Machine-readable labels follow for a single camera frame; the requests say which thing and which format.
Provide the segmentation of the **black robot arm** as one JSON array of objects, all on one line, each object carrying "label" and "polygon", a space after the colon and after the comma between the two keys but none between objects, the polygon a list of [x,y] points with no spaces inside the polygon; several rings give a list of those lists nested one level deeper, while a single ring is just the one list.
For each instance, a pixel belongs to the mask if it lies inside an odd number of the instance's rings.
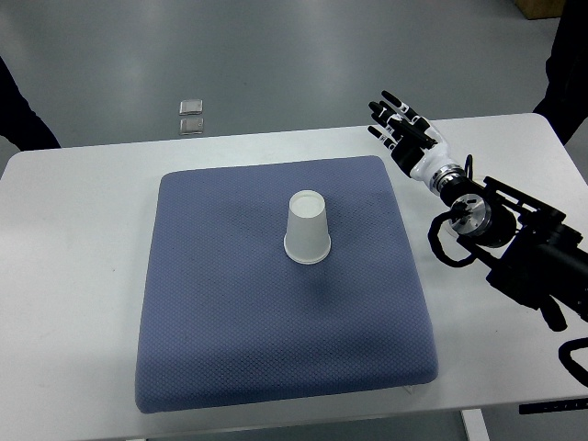
[{"label": "black robot arm", "polygon": [[471,160],[443,167],[432,189],[448,207],[427,234],[439,261],[455,268],[481,261],[493,288],[540,311],[553,331],[567,327],[562,305],[587,318],[587,253],[563,212],[490,176],[475,183]]}]

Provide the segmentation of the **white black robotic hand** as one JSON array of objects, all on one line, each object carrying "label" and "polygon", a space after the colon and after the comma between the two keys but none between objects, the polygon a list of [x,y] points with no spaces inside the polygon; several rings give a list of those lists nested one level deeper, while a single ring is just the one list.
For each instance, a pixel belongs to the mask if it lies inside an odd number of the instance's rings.
[{"label": "white black robotic hand", "polygon": [[401,171],[440,194],[449,181],[465,174],[449,153],[440,131],[398,97],[384,90],[379,102],[368,104],[375,121],[368,132],[386,147]]}]

